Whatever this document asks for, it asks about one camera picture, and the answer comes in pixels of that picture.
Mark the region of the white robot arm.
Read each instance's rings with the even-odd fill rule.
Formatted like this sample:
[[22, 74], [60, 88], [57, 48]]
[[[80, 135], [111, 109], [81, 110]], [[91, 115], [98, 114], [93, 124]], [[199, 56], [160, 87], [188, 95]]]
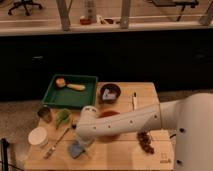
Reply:
[[93, 106], [82, 109], [76, 134], [84, 146], [96, 137], [176, 130], [175, 171], [213, 171], [213, 94], [198, 93], [122, 114], [99, 118]]

